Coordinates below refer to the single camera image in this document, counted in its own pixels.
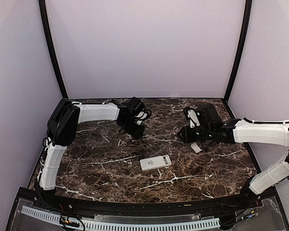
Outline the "white battery cover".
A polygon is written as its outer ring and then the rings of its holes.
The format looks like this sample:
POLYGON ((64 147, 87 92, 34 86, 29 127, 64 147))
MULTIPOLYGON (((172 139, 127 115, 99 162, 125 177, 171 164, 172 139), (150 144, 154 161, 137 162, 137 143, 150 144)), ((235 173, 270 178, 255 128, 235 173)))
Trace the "white battery cover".
POLYGON ((202 151, 202 149, 197 145, 197 143, 191 144, 191 148, 196 154, 198 154, 202 151))

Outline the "white remote control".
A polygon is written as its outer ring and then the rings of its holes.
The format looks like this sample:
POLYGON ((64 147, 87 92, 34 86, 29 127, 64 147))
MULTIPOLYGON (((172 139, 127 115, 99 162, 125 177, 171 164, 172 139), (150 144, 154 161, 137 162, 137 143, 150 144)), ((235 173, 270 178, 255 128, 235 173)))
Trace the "white remote control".
POLYGON ((140 166, 142 171, 149 171, 157 168, 168 167, 171 165, 172 162, 168 155, 150 157, 140 160, 140 166))

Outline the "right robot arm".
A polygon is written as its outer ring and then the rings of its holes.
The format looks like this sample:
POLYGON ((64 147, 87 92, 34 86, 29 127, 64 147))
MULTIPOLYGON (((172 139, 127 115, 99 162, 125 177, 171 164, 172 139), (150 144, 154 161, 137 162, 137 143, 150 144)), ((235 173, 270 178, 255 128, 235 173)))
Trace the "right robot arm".
POLYGON ((233 118, 223 122, 213 104, 196 109, 183 109, 189 125, 182 127, 177 136, 184 143, 213 141, 216 143, 266 143, 288 148, 288 152, 266 170, 248 179, 236 199, 236 205, 246 209, 255 195, 285 179, 289 179, 289 120, 255 121, 233 118))

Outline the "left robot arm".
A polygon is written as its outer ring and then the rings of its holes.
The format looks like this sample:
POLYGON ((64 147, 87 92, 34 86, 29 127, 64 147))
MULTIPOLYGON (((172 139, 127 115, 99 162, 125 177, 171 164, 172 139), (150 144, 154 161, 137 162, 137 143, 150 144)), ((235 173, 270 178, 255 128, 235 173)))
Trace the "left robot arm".
POLYGON ((47 122, 44 150, 40 158, 41 169, 37 179, 39 188, 44 191, 55 189, 62 157, 74 141, 79 124, 115 121, 120 127, 120 133, 140 139, 145 130, 142 122, 151 115, 151 110, 136 97, 126 103, 114 100, 106 103, 81 103, 62 98, 47 122))

